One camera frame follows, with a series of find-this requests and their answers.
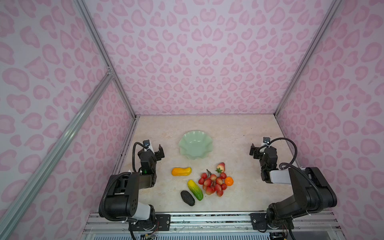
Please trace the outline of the yellow orange fake mango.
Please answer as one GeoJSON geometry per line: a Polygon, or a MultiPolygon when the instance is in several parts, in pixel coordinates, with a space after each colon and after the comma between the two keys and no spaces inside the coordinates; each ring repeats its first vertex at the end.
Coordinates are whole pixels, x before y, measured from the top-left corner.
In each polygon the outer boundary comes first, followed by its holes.
{"type": "Polygon", "coordinates": [[[192,173],[192,168],[173,168],[172,175],[175,177],[189,176],[192,173]]]}

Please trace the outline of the red fake strawberry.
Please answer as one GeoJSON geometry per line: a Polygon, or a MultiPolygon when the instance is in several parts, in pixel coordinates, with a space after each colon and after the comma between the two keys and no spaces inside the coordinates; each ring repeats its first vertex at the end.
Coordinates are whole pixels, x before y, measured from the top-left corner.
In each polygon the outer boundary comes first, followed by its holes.
{"type": "Polygon", "coordinates": [[[225,172],[225,163],[220,163],[217,165],[217,168],[216,168],[216,172],[217,173],[224,173],[225,172]]]}

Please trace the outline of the small fake orange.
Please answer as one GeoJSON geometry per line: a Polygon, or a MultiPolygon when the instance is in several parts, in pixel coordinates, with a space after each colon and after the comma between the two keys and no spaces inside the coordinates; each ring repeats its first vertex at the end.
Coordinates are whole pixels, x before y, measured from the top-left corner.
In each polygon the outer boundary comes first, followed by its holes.
{"type": "Polygon", "coordinates": [[[225,178],[225,184],[226,184],[226,186],[228,186],[228,187],[232,186],[232,185],[234,184],[234,180],[233,180],[233,178],[231,178],[231,177],[227,177],[227,178],[225,178]]]}

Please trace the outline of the dark fake avocado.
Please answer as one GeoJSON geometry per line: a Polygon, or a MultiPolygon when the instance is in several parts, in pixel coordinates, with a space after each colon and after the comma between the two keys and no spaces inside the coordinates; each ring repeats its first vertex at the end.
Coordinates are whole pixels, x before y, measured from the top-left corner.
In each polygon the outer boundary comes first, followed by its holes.
{"type": "Polygon", "coordinates": [[[181,191],[181,198],[184,203],[191,207],[196,203],[194,197],[188,191],[181,191]]]}

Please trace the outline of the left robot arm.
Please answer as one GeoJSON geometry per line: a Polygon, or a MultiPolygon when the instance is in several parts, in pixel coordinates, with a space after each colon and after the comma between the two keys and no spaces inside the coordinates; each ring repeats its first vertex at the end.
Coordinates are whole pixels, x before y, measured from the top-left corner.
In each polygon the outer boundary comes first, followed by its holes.
{"type": "Polygon", "coordinates": [[[159,227],[159,221],[152,205],[139,202],[139,190],[156,184],[157,162],[165,154],[162,146],[155,152],[149,140],[134,143],[133,154],[137,145],[143,148],[138,152],[141,168],[110,176],[99,204],[99,215],[110,222],[128,222],[130,231],[152,231],[159,227]]]}

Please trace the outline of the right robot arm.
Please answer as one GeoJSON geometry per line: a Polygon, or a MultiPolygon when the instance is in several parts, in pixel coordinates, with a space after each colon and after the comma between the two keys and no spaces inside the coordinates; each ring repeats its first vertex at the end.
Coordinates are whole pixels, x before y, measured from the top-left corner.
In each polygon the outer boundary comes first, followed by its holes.
{"type": "Polygon", "coordinates": [[[293,220],[316,214],[337,205],[337,196],[317,167],[299,168],[290,163],[278,167],[277,149],[265,143],[261,147],[251,145],[250,156],[259,160],[261,179],[267,184],[291,185],[293,195],[268,206],[266,213],[251,214],[253,229],[265,233],[285,227],[291,231],[293,220]]]}

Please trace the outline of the green scalloped fruit bowl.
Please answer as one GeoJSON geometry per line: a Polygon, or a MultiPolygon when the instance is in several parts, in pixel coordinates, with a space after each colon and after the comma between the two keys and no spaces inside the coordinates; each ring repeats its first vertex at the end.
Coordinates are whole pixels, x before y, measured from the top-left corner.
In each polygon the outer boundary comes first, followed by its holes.
{"type": "Polygon", "coordinates": [[[204,159],[213,151],[213,139],[203,131],[189,131],[179,141],[179,148],[189,160],[204,159]]]}

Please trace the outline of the red fake grape bunch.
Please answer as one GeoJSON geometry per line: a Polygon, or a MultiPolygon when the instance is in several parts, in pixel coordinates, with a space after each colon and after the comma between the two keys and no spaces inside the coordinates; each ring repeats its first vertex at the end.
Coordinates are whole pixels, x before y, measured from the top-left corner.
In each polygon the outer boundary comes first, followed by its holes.
{"type": "Polygon", "coordinates": [[[205,173],[202,173],[198,183],[199,185],[202,185],[203,190],[207,195],[217,194],[218,197],[222,197],[224,191],[228,188],[227,175],[224,169],[220,168],[217,168],[215,174],[208,170],[205,173]]]}

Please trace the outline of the left diagonal aluminium strut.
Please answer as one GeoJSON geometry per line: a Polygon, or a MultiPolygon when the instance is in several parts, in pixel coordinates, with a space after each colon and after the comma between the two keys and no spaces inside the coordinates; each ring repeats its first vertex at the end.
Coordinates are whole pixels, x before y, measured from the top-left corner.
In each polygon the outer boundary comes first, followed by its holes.
{"type": "Polygon", "coordinates": [[[6,213],[3,215],[3,218],[1,219],[2,240],[7,240],[12,235],[24,214],[33,203],[45,182],[48,180],[59,160],[61,160],[61,158],[64,156],[76,134],[79,132],[113,79],[114,75],[112,73],[107,73],[103,77],[102,81],[97,85],[92,94],[79,109],[76,116],[69,123],[61,137],[43,159],[42,164],[27,181],[17,198],[13,201],[6,213]]]}

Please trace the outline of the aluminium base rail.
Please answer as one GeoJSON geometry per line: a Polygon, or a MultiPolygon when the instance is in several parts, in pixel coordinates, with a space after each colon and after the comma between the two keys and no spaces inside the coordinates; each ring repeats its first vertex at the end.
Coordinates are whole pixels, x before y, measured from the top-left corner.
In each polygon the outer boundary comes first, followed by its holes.
{"type": "Polygon", "coordinates": [[[331,211],[306,215],[286,225],[270,228],[264,212],[164,212],[158,226],[145,231],[132,223],[109,222],[91,214],[82,240],[344,240],[331,211]]]}

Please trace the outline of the left corner aluminium post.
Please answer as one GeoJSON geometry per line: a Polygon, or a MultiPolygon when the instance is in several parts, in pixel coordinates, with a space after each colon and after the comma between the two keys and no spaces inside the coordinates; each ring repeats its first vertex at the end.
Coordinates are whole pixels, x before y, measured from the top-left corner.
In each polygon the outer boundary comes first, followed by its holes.
{"type": "Polygon", "coordinates": [[[74,0],[74,4],[76,5],[80,15],[82,16],[82,18],[85,22],[85,26],[88,29],[88,31],[89,31],[89,33],[90,33],[90,35],[91,35],[91,37],[95,43],[95,46],[96,46],[102,60],[104,61],[109,73],[112,74],[114,84],[116,85],[118,92],[123,99],[123,103],[125,104],[126,108],[128,109],[132,119],[136,120],[137,115],[135,114],[135,112],[133,110],[133,107],[129,101],[128,95],[124,90],[123,84],[117,75],[115,67],[113,66],[113,63],[112,63],[111,58],[107,52],[107,49],[106,49],[106,47],[102,41],[102,38],[101,38],[97,28],[96,28],[96,24],[95,24],[95,22],[91,16],[91,13],[87,7],[86,2],[83,0],[74,0]]]}

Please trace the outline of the corner aluminium post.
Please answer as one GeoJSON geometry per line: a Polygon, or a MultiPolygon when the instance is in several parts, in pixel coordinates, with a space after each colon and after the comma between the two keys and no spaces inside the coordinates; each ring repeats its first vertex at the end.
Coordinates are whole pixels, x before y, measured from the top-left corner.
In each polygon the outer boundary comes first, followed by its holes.
{"type": "Polygon", "coordinates": [[[279,105],[278,105],[278,107],[274,113],[274,116],[276,119],[282,113],[283,108],[287,104],[291,93],[294,91],[294,88],[297,85],[298,81],[300,80],[301,75],[303,74],[306,66],[308,65],[312,56],[314,55],[318,45],[320,44],[322,38],[324,37],[327,29],[331,26],[335,16],[338,14],[339,8],[343,4],[343,2],[344,1],[342,1],[342,0],[333,0],[331,2],[329,9],[327,10],[324,18],[321,21],[321,24],[319,25],[316,33],[314,34],[314,37],[311,40],[308,49],[306,50],[300,64],[298,65],[298,68],[295,71],[295,74],[293,75],[293,77],[292,77],[283,97],[282,97],[282,100],[279,103],[279,105]]]}
{"type": "Polygon", "coordinates": [[[88,29],[88,31],[89,31],[89,33],[90,33],[90,35],[91,35],[91,37],[95,43],[95,46],[96,46],[102,60],[104,61],[109,73],[112,74],[114,84],[116,85],[118,92],[123,99],[123,103],[125,104],[126,108],[128,109],[132,119],[136,120],[137,115],[135,114],[135,112],[133,110],[133,107],[129,101],[128,95],[124,90],[123,84],[117,75],[115,67],[113,66],[113,63],[112,63],[111,58],[107,52],[107,49],[106,49],[106,47],[102,41],[102,38],[101,38],[97,28],[96,28],[96,24],[95,24],[95,22],[91,16],[91,13],[87,7],[86,2],[83,0],[74,0],[74,4],[76,5],[80,15],[82,16],[82,18],[85,22],[85,26],[88,29]]]}

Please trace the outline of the right corner aluminium post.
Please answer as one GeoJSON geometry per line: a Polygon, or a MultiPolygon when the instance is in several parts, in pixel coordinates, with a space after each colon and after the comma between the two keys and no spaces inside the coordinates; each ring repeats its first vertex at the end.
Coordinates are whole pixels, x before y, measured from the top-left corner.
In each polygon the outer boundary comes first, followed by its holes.
{"type": "Polygon", "coordinates": [[[327,29],[331,26],[335,16],[338,14],[339,8],[343,4],[343,2],[344,1],[342,1],[342,0],[333,0],[331,2],[329,9],[327,10],[324,18],[321,21],[321,24],[319,25],[316,33],[314,34],[314,37],[311,40],[308,49],[306,50],[300,64],[298,65],[298,68],[295,71],[295,74],[293,75],[293,77],[292,77],[283,97],[282,97],[282,100],[279,103],[279,105],[278,105],[278,107],[274,113],[274,116],[276,119],[282,113],[283,108],[287,104],[291,93],[294,91],[294,88],[297,85],[298,81],[300,80],[301,75],[303,74],[306,66],[308,65],[312,56],[314,55],[318,45],[320,44],[322,38],[324,37],[327,29]]]}

